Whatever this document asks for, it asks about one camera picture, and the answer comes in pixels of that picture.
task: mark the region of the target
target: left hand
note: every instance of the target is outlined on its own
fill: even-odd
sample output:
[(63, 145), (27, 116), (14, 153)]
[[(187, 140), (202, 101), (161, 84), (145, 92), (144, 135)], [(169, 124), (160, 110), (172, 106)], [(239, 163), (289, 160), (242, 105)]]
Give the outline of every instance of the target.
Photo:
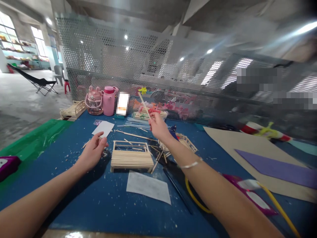
[(99, 136), (101, 135), (103, 135), (103, 132), (99, 132), (92, 137), (85, 146), (85, 149), (79, 156), (77, 162), (74, 164), (74, 167), (86, 173), (96, 166), (101, 158), (104, 148), (109, 146), (106, 137), (99, 139)]

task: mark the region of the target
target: purple foam sheet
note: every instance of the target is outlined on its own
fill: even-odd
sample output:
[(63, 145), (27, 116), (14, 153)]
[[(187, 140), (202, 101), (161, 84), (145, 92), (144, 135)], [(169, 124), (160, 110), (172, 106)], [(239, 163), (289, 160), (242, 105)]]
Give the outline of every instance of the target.
[(317, 189), (317, 171), (235, 149), (261, 174)]

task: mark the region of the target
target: green mat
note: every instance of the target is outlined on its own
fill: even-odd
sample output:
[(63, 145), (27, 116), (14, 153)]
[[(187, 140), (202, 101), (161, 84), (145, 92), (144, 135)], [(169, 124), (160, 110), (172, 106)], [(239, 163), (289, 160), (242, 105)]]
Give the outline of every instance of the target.
[(0, 182), (0, 194), (1, 191), (10, 186), (33, 160), (36, 160), (72, 123), (73, 122), (55, 119), (49, 120), (0, 151), (0, 156), (16, 155), (22, 161), (19, 165), (19, 169), (15, 173)]

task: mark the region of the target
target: beige cardboard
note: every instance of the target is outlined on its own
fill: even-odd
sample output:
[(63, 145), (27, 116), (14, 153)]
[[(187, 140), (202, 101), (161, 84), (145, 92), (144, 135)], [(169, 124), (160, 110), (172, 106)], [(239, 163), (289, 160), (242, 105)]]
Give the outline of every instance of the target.
[(306, 167), (301, 162), (273, 145), (267, 139), (245, 133), (218, 130), (209, 127), (204, 127), (204, 129), (215, 142), (217, 142), (229, 155), (231, 155), (232, 158), (235, 159), (235, 161), (237, 161), (246, 171), (255, 177), (262, 185), (266, 186), (271, 192), (317, 203), (317, 190), (263, 175), (234, 150), (239, 149), (270, 159)]

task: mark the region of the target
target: black folding chair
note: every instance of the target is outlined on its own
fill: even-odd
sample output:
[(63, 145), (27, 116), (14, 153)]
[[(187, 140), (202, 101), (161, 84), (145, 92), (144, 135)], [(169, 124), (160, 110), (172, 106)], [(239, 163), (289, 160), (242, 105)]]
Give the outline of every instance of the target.
[[(47, 81), (46, 79), (37, 79), (27, 73), (25, 73), (24, 71), (22, 71), (21, 69), (17, 68), (17, 67), (14, 67), (13, 65), (11, 64), (8, 64), (12, 69), (14, 69), (15, 71), (17, 71), (19, 74), (21, 74), (24, 78), (26, 78), (28, 81), (30, 81), (36, 88), (37, 88), (37, 92), (40, 92), (42, 95), (46, 96), (46, 94), (48, 94), (49, 92), (54, 92), (54, 93), (57, 93), (55, 91), (55, 89), (53, 88), (54, 85), (56, 84), (56, 81)], [(47, 93), (46, 94), (43, 94), (41, 92), (41, 89), (45, 89), (47, 90)]]

